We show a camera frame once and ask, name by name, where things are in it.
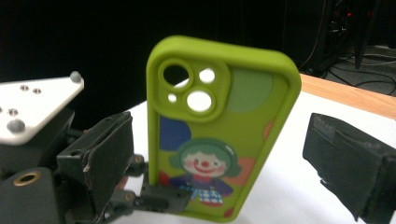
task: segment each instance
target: clown face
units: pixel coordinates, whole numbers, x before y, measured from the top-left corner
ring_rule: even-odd
[[[227,171],[225,161],[219,160],[215,154],[197,152],[184,159],[184,169],[194,175],[220,177]]]

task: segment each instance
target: red nose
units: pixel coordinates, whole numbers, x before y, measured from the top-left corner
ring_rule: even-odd
[[[201,162],[201,165],[203,167],[208,167],[209,166],[209,162],[208,161],[203,161],[203,162]]]

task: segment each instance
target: cartoon clown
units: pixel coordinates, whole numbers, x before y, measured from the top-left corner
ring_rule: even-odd
[[[186,174],[170,178],[169,184],[191,190],[192,200],[198,196],[208,206],[222,206],[222,197],[233,193],[233,188],[221,178],[236,177],[241,172],[234,150],[213,138],[186,142],[170,158],[170,163],[174,168],[184,169]]]

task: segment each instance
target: wooden surface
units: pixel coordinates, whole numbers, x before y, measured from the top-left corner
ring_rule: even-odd
[[[303,82],[302,91],[390,119],[396,119],[396,97],[307,75],[301,75],[301,78]]]

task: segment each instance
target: phone case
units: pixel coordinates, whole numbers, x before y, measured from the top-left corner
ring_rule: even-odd
[[[149,56],[147,85],[149,183],[189,190],[183,216],[233,220],[299,95],[293,61],[170,36]]]

